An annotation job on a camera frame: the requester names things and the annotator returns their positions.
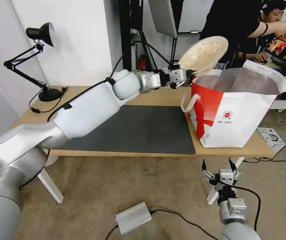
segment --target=light stand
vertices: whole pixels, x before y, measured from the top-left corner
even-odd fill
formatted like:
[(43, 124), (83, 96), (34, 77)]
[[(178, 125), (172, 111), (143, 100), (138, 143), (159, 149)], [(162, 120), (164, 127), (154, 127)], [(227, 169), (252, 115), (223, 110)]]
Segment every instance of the light stand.
[[(18, 66), (19, 64), (27, 61), (28, 59), (36, 56), (37, 54), (39, 54), (43, 51), (44, 45), (39, 42), (40, 40), (43, 40), (48, 45), (54, 47), (55, 42), (56, 42), (54, 27), (53, 27), (52, 23), (45, 23), (40, 28), (27, 28), (26, 34), (29, 38), (33, 39), (34, 42), (36, 42), (36, 44), (32, 48), (30, 48), (30, 49), (26, 50), (25, 52), (19, 54), (18, 56), (14, 57), (8, 61), (5, 61), (4, 66), (6, 68), (8, 68), (9, 70), (17, 73), (19, 76), (27, 79), (28, 81), (30, 81), (30, 82), (34, 83), (35, 85), (37, 85), (38, 87), (40, 87), (42, 89), (42, 91), (38, 95), (40, 101), (42, 101), (42, 102), (54, 101), (54, 100), (61, 97), (61, 91), (59, 91), (58, 89), (54, 89), (54, 88), (48, 88), (46, 86), (46, 83), (42, 83), (42, 82), (36, 80), (35, 78), (28, 76), (27, 74), (19, 71), (16, 68), (16, 66)], [(20, 58), (21, 56), (25, 55), (26, 53), (28, 53), (34, 49), (37, 49), (38, 52), (33, 53), (32, 55), (30, 55), (26, 58)]]

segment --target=floor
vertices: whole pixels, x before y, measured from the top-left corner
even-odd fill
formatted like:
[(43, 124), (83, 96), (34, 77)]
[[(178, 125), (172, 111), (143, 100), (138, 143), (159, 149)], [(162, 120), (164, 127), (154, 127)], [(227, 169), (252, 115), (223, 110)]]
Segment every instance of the floor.
[[(261, 126), (274, 128), (286, 142), (286, 110), (270, 110)], [(286, 148), (276, 160), (286, 160)], [(223, 225), (217, 204), (207, 205), (211, 186), (200, 176), (202, 159), (60, 157), (46, 167), (64, 195), (56, 204), (39, 180), (23, 188), (24, 209), (16, 239), (104, 240), (116, 225), (115, 214), (141, 201), (150, 210), (165, 208), (181, 213), (220, 237)], [(216, 172), (227, 159), (206, 159)], [(262, 199), (258, 233), (262, 239), (286, 239), (286, 163), (243, 163), (237, 185), (256, 191)], [(253, 226), (257, 200), (239, 191)], [(121, 236), (116, 229), (109, 240), (210, 239), (178, 216), (156, 213), (147, 224)]]

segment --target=wooden table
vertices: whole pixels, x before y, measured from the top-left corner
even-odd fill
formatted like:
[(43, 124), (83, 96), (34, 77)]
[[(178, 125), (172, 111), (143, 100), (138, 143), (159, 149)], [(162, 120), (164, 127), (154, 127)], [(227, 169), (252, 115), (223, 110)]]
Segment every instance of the wooden table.
[[(52, 86), (53, 88), (61, 89), (60, 86)], [(64, 94), (61, 103), (65, 103), (77, 94), (81, 93), (87, 87), (84, 86), (70, 86), (68, 91)], [(149, 93), (141, 94), (137, 98), (129, 101), (127, 105), (144, 105), (144, 106), (180, 106), (181, 98), (185, 91), (190, 91), (188, 87), (180, 87), (179, 89), (160, 88)], [(34, 104), (34, 108), (38, 108), (41, 111), (51, 109), (55, 102), (41, 102), (37, 100)], [(15, 127), (21, 124), (40, 124), (47, 121), (48, 113), (33, 113), (28, 109), (15, 123)], [(72, 151), (72, 150), (51, 150), (50, 156), (128, 156), (128, 157), (236, 157), (236, 167), (242, 163), (245, 157), (273, 157), (274, 153), (261, 138), (261, 136), (255, 132), (249, 139), (247, 144), (243, 148), (203, 148), (200, 141), (197, 139), (196, 131), (189, 118), (189, 114), (186, 114), (188, 127), (191, 133), (193, 145), (195, 148), (195, 154), (162, 154), (162, 153), (131, 153), (131, 152), (96, 152), (96, 151)], [(63, 196), (51, 180), (45, 170), (43, 170), (39, 176), (40, 180), (54, 196), (58, 202), (62, 202)], [(212, 204), (216, 197), (217, 192), (214, 190), (208, 196), (208, 203)]]

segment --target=black mat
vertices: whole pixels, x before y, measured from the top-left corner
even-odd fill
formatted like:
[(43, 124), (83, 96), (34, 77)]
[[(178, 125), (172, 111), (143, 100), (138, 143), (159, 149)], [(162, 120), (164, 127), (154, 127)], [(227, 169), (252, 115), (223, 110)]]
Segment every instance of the black mat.
[(94, 131), (59, 149), (195, 154), (181, 108), (164, 106), (122, 106)]

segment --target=silver power supply box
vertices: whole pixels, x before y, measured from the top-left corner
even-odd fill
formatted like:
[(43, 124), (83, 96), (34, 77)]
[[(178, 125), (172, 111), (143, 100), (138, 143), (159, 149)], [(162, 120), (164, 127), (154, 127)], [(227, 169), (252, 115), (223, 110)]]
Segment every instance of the silver power supply box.
[(152, 219), (146, 203), (141, 202), (115, 215), (121, 235), (139, 227)]

